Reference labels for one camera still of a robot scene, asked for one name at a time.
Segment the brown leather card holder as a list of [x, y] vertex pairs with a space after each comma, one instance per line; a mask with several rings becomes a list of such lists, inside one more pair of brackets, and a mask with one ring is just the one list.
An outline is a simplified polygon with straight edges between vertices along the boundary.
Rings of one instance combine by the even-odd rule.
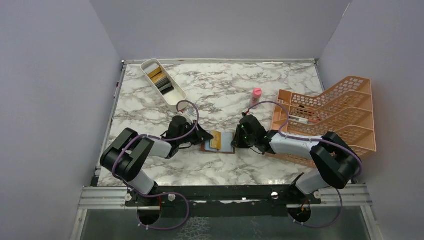
[[230, 132], [207, 131], [212, 139], [201, 144], [200, 151], [214, 154], [235, 154], [236, 149], [232, 146], [234, 134]]

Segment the yellow gold credit card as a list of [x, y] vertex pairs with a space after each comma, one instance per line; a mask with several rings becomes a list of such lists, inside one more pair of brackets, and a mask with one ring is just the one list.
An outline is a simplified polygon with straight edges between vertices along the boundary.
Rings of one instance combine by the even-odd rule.
[[216, 130], [211, 130], [210, 134], [214, 136], [214, 139], [210, 140], [210, 148], [214, 149], [214, 150], [220, 150], [221, 147], [221, 138], [222, 138], [222, 133], [220, 131], [216, 131]]

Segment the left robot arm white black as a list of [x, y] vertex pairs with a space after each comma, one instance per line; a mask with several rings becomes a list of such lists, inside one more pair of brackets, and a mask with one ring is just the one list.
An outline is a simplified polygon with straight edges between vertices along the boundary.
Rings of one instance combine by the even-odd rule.
[[213, 138], [196, 120], [189, 121], [185, 116], [176, 115], [161, 139], [147, 135], [140, 137], [135, 130], [125, 128], [103, 152], [100, 165], [137, 190], [138, 199], [149, 206], [157, 200], [157, 184], [142, 170], [147, 158], [170, 159], [180, 150], [180, 145], [190, 143], [196, 146]]

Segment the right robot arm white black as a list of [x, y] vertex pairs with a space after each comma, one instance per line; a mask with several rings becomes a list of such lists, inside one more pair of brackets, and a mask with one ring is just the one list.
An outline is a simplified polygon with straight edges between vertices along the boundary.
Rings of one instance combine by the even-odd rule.
[[359, 156], [336, 133], [301, 137], [281, 130], [267, 131], [253, 115], [244, 115], [240, 120], [231, 146], [254, 147], [262, 155], [288, 154], [313, 161], [316, 169], [298, 176], [288, 190], [289, 199], [296, 204], [319, 189], [344, 189], [363, 170]]

